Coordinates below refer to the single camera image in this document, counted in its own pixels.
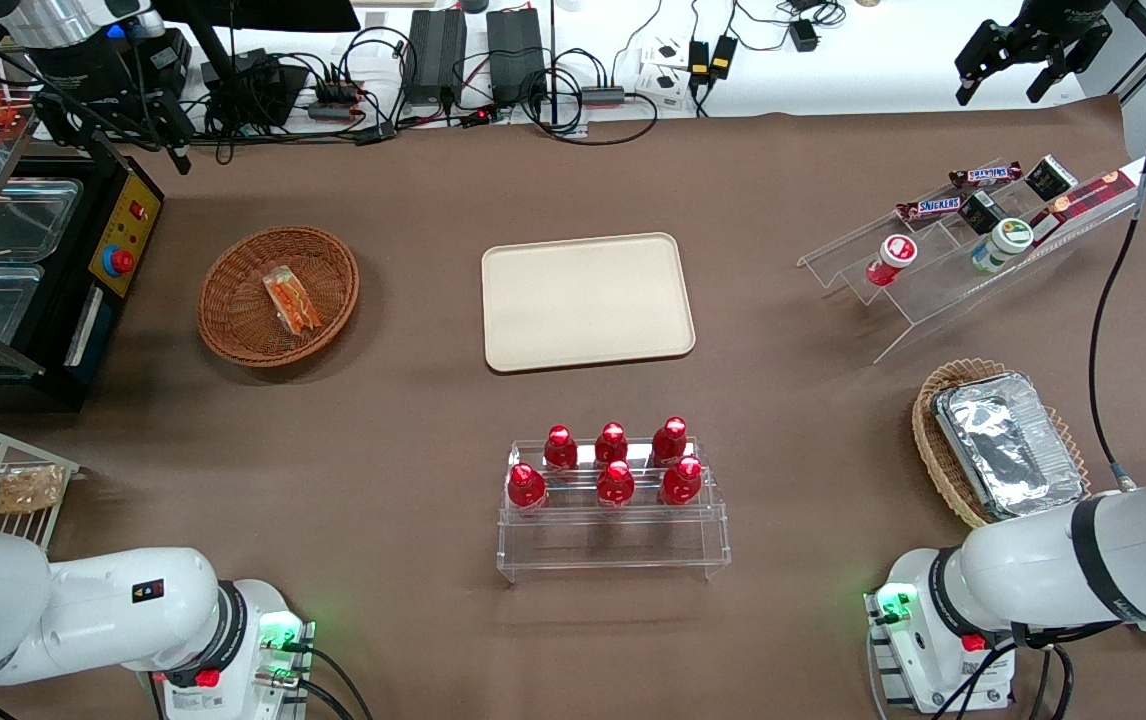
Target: white box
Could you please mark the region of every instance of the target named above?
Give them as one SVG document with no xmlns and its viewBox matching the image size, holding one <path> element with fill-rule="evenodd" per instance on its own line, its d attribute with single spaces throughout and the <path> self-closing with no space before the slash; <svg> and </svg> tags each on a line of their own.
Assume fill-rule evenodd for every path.
<svg viewBox="0 0 1146 720">
<path fill-rule="evenodd" d="M 659 68 L 688 70 L 688 40 L 674 37 L 651 37 L 643 45 L 641 63 Z"/>
<path fill-rule="evenodd" d="M 636 92 L 654 101 L 659 109 L 682 110 L 688 104 L 688 72 L 645 65 L 636 78 Z"/>
</svg>

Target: power adapter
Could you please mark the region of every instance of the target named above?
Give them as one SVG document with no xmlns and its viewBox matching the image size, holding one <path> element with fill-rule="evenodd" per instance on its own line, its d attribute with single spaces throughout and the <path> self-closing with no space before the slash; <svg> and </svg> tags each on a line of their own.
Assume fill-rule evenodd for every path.
<svg viewBox="0 0 1146 720">
<path fill-rule="evenodd" d="M 688 87 L 700 87 L 711 81 L 711 46 L 691 40 L 688 42 Z"/>
<path fill-rule="evenodd" d="M 817 31 L 809 19 L 794 19 L 791 23 L 791 41 L 796 45 L 800 53 L 813 53 L 817 49 Z"/>
<path fill-rule="evenodd" d="M 721 36 L 715 41 L 715 56 L 711 58 L 711 77 L 728 79 L 729 68 L 733 64 L 733 53 L 736 52 L 737 40 L 729 36 Z"/>
</svg>

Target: clear acrylic stand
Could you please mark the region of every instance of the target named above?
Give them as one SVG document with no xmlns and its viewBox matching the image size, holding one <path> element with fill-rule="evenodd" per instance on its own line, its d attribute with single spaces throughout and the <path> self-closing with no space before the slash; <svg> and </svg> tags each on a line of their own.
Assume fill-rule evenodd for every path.
<svg viewBox="0 0 1146 720">
<path fill-rule="evenodd" d="M 1007 164 L 1007 161 L 997 158 L 983 167 L 992 169 Z M 1089 182 L 1104 174 L 1090 178 Z M 1036 195 L 1025 181 L 1002 187 L 986 187 L 983 190 L 1008 218 L 1031 220 L 1041 210 L 1047 208 L 1047 202 L 1041 199 L 1041 196 Z M 936 199 L 953 193 L 960 191 L 952 186 L 943 186 L 917 197 L 916 202 Z M 1008 260 L 1000 272 L 994 274 L 980 272 L 972 265 L 970 256 L 983 238 L 980 238 L 958 213 L 951 213 L 935 222 L 919 224 L 906 224 L 897 213 L 888 213 L 885 218 L 803 256 L 796 266 L 807 266 L 825 288 L 843 282 L 864 305 L 870 306 L 881 297 L 893 305 L 897 314 L 905 320 L 906 329 L 884 349 L 879 357 L 876 357 L 874 363 L 879 363 L 893 350 L 910 346 L 951 324 L 961 315 L 970 313 L 980 302 L 1008 290 L 1022 279 L 1030 277 L 1036 272 L 1055 268 L 1075 249 L 1072 241 L 1098 225 L 1125 213 L 1135 204 L 1136 191 L 1105 202 L 1082 217 L 1084 224 L 1076 224 L 1068 230 L 1054 232 L 1039 246 Z M 885 287 L 876 287 L 866 280 L 866 266 L 874 260 L 880 242 L 894 233 L 906 234 L 915 240 L 919 246 L 919 255 L 910 268 L 898 274 L 896 281 Z"/>
<path fill-rule="evenodd" d="M 579 439 L 578 469 L 545 468 L 544 441 L 518 441 L 510 448 L 508 474 L 515 462 L 528 462 L 545 478 L 549 504 L 519 509 L 507 498 L 505 477 L 497 510 L 497 570 L 510 582 L 529 570 L 591 568 L 701 568 L 711 579 L 732 558 L 728 514 L 696 438 L 688 452 L 702 461 L 702 488 L 680 507 L 657 504 L 665 470 L 649 465 L 651 441 L 634 438 L 627 462 L 636 478 L 631 504 L 599 507 L 592 465 L 592 439 Z"/>
</svg>

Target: snickers bar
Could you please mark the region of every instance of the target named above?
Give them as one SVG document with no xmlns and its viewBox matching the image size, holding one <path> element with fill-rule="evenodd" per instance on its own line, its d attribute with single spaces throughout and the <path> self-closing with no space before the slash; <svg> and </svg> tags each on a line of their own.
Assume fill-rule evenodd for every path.
<svg viewBox="0 0 1146 720">
<path fill-rule="evenodd" d="M 998 169 L 956 170 L 953 173 L 948 173 L 948 177 L 951 178 L 951 183 L 956 187 L 987 187 L 992 186 L 992 183 L 1011 183 L 1022 179 L 1022 167 L 1020 164 L 1012 163 L 1006 167 Z"/>
<path fill-rule="evenodd" d="M 939 197 L 939 199 L 926 199 L 923 202 L 900 202 L 897 204 L 897 214 L 898 218 L 902 218 L 903 222 L 912 224 L 916 220 L 958 213 L 961 205 L 963 198 L 958 196 Z"/>
</svg>

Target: brown wicker basket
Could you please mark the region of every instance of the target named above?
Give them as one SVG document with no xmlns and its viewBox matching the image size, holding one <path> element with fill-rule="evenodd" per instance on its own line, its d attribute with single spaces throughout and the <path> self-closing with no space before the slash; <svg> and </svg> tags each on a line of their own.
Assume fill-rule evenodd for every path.
<svg viewBox="0 0 1146 720">
<path fill-rule="evenodd" d="M 995 521 L 990 519 L 990 514 L 978 500 L 970 477 L 965 475 L 960 460 L 951 448 L 951 443 L 947 440 L 942 426 L 937 424 L 937 418 L 934 418 L 931 402 L 940 389 L 983 381 L 1006 371 L 1002 363 L 995 363 L 992 360 L 956 360 L 952 363 L 940 366 L 924 382 L 924 388 L 920 388 L 920 394 L 916 397 L 915 407 L 911 410 L 915 445 L 920 448 L 920 457 L 924 460 L 925 468 L 929 469 L 929 477 L 933 478 L 937 493 L 942 495 L 947 504 L 951 506 L 956 515 L 960 515 L 960 518 L 973 529 L 983 527 L 984 524 Z M 1072 439 L 1072 430 L 1067 429 L 1066 423 L 1058 417 L 1057 410 L 1053 410 L 1052 407 L 1044 406 L 1044 410 L 1047 410 L 1049 418 L 1053 420 L 1053 426 L 1062 437 L 1062 443 L 1066 443 L 1067 451 L 1072 453 L 1072 460 L 1075 460 L 1075 465 L 1080 469 L 1080 477 L 1084 478 L 1085 487 L 1088 487 L 1089 474 L 1084 469 L 1084 459 L 1080 456 L 1080 448 Z"/>
<path fill-rule="evenodd" d="M 275 313 L 262 275 L 288 265 L 323 324 L 295 336 Z M 317 228 L 280 227 L 236 242 L 213 263 L 199 290 L 197 320 L 204 345 L 250 368 L 289 365 L 329 345 L 359 300 L 355 256 Z"/>
</svg>

